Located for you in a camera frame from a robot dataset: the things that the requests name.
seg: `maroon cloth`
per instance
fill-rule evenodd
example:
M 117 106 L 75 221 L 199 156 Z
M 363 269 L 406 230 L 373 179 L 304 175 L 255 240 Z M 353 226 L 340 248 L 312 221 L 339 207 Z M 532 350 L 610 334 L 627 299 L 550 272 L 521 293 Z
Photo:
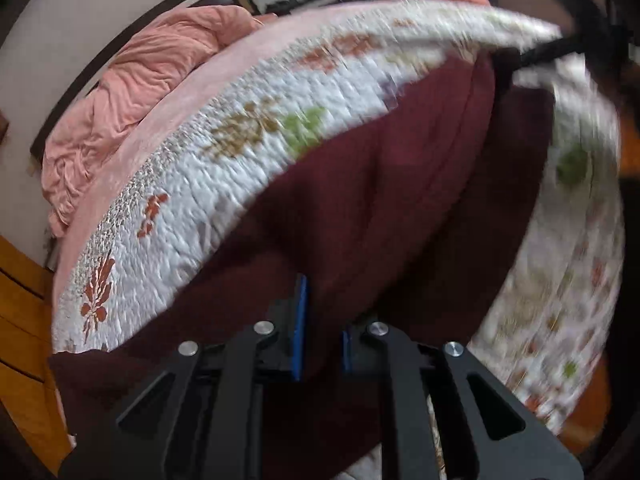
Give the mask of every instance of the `maroon cloth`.
M 375 309 L 415 340 L 468 342 L 534 206 L 553 101 L 449 59 L 398 107 L 314 149 L 255 201 L 173 306 L 104 353 L 50 359 L 82 432 L 181 341 L 219 343 L 310 283 L 305 380 L 269 386 L 264 478 L 329 479 L 380 439 L 377 389 L 339 376 L 340 331 Z

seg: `metal bolt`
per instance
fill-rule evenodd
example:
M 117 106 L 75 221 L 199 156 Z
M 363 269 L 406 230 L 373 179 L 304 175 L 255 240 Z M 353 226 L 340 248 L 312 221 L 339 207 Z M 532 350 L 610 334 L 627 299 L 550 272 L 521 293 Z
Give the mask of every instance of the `metal bolt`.
M 449 341 L 444 345 L 444 351 L 452 357 L 460 357 L 465 351 L 465 347 L 457 341 Z
M 185 357 L 195 355 L 197 351 L 198 343 L 195 341 L 183 341 L 180 343 L 180 346 L 178 346 L 178 352 Z
M 274 329 L 275 326 L 271 321 L 258 321 L 254 325 L 254 332 L 260 335 L 269 335 Z
M 367 330 L 371 335 L 382 336 L 388 334 L 389 326 L 381 321 L 374 321 L 367 327 Z

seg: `wall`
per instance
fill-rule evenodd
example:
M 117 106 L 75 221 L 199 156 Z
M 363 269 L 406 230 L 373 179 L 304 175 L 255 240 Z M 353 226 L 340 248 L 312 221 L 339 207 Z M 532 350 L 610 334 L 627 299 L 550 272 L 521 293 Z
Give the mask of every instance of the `wall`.
M 0 234 L 37 262 L 46 254 L 48 204 L 29 146 L 85 65 L 160 1 L 31 0 L 0 48 L 0 110 L 11 123 L 0 145 Z

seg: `bed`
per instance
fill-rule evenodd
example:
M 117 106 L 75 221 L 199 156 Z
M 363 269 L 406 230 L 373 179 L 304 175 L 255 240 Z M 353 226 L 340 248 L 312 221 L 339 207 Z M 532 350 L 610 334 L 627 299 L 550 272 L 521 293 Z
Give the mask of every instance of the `bed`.
M 135 334 L 298 156 L 384 114 L 389 85 L 421 78 L 446 53 L 473 60 L 480 48 L 558 35 L 491 7 L 396 0 L 310 10 L 220 51 L 153 107 L 82 194 L 54 280 L 54 352 L 109 351 Z M 554 139 L 518 256 L 469 348 L 559 433 L 590 382 L 620 287 L 617 116 L 580 57 L 515 81 L 552 90 Z M 364 480 L 379 466 L 378 449 L 346 473 Z

